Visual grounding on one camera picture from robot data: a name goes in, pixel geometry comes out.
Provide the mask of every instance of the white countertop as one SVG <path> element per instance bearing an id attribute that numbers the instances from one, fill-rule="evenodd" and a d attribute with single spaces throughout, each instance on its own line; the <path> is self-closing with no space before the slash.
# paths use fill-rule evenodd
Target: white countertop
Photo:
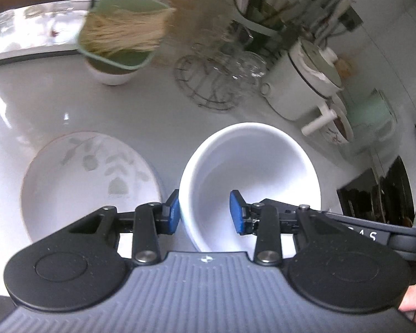
<path id="1" fill-rule="evenodd" d="M 81 56 L 52 57 L 0 66 L 0 294 L 7 260 L 30 243 L 20 214 L 20 190 L 31 160 L 47 143 L 81 130 L 127 143 L 153 167 L 167 196 L 179 187 L 193 152 L 214 132 L 238 122 L 263 122 L 293 137 L 310 157 L 321 187 L 322 209 L 339 212 L 336 188 L 369 167 L 343 160 L 320 134 L 305 138 L 260 97 L 229 114 L 198 108 L 178 89 L 171 68 L 150 66 L 126 85 L 104 86 Z M 171 249 L 193 250 L 180 224 Z"/>

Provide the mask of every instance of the ribbed plastic panel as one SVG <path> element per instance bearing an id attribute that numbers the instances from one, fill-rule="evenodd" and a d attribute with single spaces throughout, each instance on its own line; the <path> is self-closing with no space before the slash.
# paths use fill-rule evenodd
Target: ribbed plastic panel
<path id="1" fill-rule="evenodd" d="M 416 332 L 416 325 L 395 309 L 365 316 L 322 309 L 246 253 L 170 253 L 161 264 L 134 269 L 93 308 L 44 314 L 19 307 L 0 323 L 0 333 L 23 332 L 394 333 Z"/>

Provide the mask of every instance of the green container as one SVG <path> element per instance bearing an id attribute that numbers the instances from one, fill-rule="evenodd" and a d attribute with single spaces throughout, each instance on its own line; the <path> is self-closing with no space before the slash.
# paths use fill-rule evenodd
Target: green container
<path id="1" fill-rule="evenodd" d="M 110 13 L 117 9 L 125 9 L 132 12 L 147 12 L 166 9 L 169 6 L 156 0 L 100 0 L 91 12 Z M 110 57 L 102 57 L 86 50 L 80 45 L 80 31 L 77 38 L 77 50 L 93 60 L 104 62 L 124 70 L 137 70 L 146 66 L 153 58 L 154 51 L 136 52 L 119 51 Z"/>

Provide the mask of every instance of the metal screw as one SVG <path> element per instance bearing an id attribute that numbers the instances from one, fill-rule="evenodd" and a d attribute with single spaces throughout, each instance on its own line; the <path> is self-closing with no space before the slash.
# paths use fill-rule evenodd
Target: metal screw
<path id="1" fill-rule="evenodd" d="M 135 258 L 141 263 L 151 263 L 156 260 L 157 254 L 152 250 L 142 250 L 135 255 Z"/>
<path id="2" fill-rule="evenodd" d="M 263 263 L 274 263 L 280 259 L 280 255 L 274 250 L 264 250 L 257 254 L 257 259 Z"/>

